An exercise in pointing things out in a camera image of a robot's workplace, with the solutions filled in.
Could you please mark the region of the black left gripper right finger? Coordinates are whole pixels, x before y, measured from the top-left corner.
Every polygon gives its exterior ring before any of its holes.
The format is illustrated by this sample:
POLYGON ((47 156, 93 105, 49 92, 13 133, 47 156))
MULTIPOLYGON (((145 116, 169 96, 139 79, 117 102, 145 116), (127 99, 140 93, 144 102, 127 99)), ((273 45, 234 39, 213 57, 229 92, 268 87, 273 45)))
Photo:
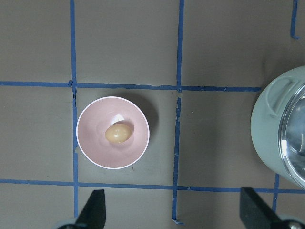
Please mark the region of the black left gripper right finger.
POLYGON ((246 229, 281 229, 283 221, 251 187, 242 187, 239 216, 246 229))

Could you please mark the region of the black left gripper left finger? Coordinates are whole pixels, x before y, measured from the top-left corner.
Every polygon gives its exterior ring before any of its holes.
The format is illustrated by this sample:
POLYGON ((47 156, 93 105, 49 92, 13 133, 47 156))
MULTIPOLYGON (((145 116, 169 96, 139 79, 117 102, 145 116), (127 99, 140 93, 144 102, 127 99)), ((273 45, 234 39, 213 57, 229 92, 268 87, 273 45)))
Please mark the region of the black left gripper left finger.
POLYGON ((105 193, 94 190, 76 219, 77 229, 103 229, 105 226, 105 193))

